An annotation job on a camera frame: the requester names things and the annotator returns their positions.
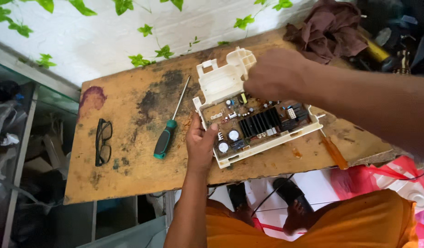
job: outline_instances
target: purple stain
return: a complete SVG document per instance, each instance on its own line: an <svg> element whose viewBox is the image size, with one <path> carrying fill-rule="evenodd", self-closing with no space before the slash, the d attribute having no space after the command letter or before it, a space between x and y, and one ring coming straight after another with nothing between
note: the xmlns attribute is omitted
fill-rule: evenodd
<svg viewBox="0 0 424 248"><path fill-rule="evenodd" d="M83 107L83 105L89 101L90 103L92 103L92 106L90 106L90 108L95 108L96 110L100 110L106 100L106 96L103 93L103 88L99 87L99 86L92 86L89 87L89 89L87 89L82 96L82 100L80 101L79 104L79 113L77 114L77 122L80 119L80 115L82 114L81 108Z"/></svg>

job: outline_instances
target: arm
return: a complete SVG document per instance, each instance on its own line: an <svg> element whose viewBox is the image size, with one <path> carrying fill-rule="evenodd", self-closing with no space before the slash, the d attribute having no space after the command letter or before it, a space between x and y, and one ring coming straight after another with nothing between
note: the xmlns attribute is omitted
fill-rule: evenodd
<svg viewBox="0 0 424 248"><path fill-rule="evenodd" d="M340 69L275 49L244 87L263 99L312 104L424 158L424 78Z"/></svg>
<svg viewBox="0 0 424 248"><path fill-rule="evenodd" d="M204 131L199 115L193 113L192 123L186 134L187 173L182 195L177 202L174 219L164 242L165 248L207 247L207 176L212 162L212 146L217 134L217 124Z"/></svg>

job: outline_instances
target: screwdriver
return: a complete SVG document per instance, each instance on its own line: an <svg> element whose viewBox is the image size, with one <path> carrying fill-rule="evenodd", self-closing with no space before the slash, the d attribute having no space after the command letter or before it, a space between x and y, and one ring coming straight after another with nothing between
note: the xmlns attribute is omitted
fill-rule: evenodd
<svg viewBox="0 0 424 248"><path fill-rule="evenodd" d="M175 115L176 115L176 112L178 111L178 107L180 106L180 103L182 102L184 92L186 91L187 84L189 83L189 79L190 79L190 76L187 78L187 82L183 89L182 96L180 97L180 100L178 101L178 105L176 106L174 116L172 117L172 119L166 122L166 128L160 134L160 138L158 139L157 144L155 145L154 157L158 159L163 159L166 156L167 150L171 146L172 137L174 135L174 130L176 128L176 121L174 120Z"/></svg>
<svg viewBox="0 0 424 248"><path fill-rule="evenodd" d="M321 131L322 135L324 135L321 137L322 143L324 143L326 150L335 161L336 165L338 165L341 169L348 169L347 161L344 159L337 146L331 141L331 138L327 137L322 129L319 129L319 131Z"/></svg>

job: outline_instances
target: wooden table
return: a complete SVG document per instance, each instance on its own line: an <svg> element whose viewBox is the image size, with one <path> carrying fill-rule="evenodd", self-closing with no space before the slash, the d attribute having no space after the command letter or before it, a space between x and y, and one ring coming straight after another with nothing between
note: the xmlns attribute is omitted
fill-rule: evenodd
<svg viewBox="0 0 424 248"><path fill-rule="evenodd" d="M253 51L255 56L274 47L295 49L292 43L282 40L284 33L285 29L278 29L83 83L65 204L181 188L187 165L185 134L194 109L192 98L200 96L204 102L196 65L216 58L218 65L223 66L226 55L236 46ZM340 59L331 64L348 67ZM154 146L166 121L174 113L189 75L192 77L176 116L178 128L172 149L164 160L158 160L153 157ZM315 107L312 112L325 113ZM111 121L114 131L108 141L112 147L109 163L95 167L95 133L99 118ZM373 155L380 155L380 161L385 160L386 153L392 149L380 138L334 115L327 114L320 122L350 165ZM220 169L214 161L208 182L227 183L334 165L318 132L313 132L225 169Z"/></svg>

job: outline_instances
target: green-black screwdriver handle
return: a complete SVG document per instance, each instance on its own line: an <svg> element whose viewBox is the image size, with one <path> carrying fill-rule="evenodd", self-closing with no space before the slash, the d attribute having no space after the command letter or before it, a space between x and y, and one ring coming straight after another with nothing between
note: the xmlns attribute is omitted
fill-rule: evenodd
<svg viewBox="0 0 424 248"><path fill-rule="evenodd" d="M167 150L171 147L175 128L176 121L168 120L166 122L166 128L160 134L160 138L155 145L154 157L163 159L166 156Z"/></svg>

